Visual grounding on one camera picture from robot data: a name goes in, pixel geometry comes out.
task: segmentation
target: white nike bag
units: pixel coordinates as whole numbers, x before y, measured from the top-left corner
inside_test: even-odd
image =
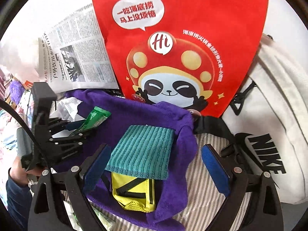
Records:
[[[271,173],[281,202],[307,201],[308,76],[266,35],[247,75],[222,119],[253,172]]]

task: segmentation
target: purple towel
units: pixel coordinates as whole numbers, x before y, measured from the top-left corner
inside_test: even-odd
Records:
[[[78,106],[78,114],[85,118],[94,106],[110,111],[111,116],[99,126],[96,136],[87,141],[81,155],[56,166],[58,172],[80,165],[101,143],[115,147],[130,125],[148,124],[174,129],[176,137],[168,166],[169,177],[167,180],[155,181],[155,197],[158,199],[158,204],[154,212],[124,210],[110,195],[102,181],[96,185],[88,198],[102,209],[141,227],[159,231],[185,230],[182,224],[172,219],[172,216],[187,205],[185,173],[197,152],[191,114],[167,102],[148,105],[110,96],[101,90],[73,90],[67,92],[66,96],[73,96],[83,101]],[[105,172],[105,174],[110,180],[110,173]]]

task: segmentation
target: haidilao logo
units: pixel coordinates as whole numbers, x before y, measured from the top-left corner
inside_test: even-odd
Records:
[[[165,55],[172,49],[173,40],[166,32],[155,32],[150,37],[150,46],[154,52]]]

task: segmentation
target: striped fabric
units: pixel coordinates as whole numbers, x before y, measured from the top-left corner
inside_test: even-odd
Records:
[[[131,125],[111,153],[106,170],[138,178],[165,180],[174,130]]]
[[[205,144],[210,143],[220,153],[222,148],[227,146],[228,141],[211,134],[199,134],[196,135],[196,139],[198,153],[188,166],[186,172],[188,204],[182,212],[174,216],[174,219],[182,223],[187,231],[206,230],[224,201],[224,195],[218,192],[202,162],[201,148]],[[230,231],[239,229],[247,210],[250,195],[251,193],[245,194]],[[151,229],[138,227],[102,209],[99,210],[116,222],[113,231],[151,231]]]

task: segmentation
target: black cable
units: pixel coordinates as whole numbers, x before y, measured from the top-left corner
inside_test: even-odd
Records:
[[[46,155],[44,154],[44,151],[41,149],[41,146],[39,145],[39,143],[37,142],[37,140],[35,139],[33,133],[31,132],[31,130],[29,129],[29,127],[27,126],[27,124],[24,122],[24,120],[19,116],[19,114],[9,105],[7,104],[5,101],[0,100],[0,107],[2,109],[4,109],[6,112],[8,112],[21,126],[22,128],[26,131],[26,133],[28,134],[28,136],[31,138],[31,140],[33,141],[34,145],[36,146],[36,148],[38,149],[38,151],[41,153],[43,159],[45,160],[47,169],[51,172],[50,170],[50,166],[48,163],[48,160],[46,158]]]

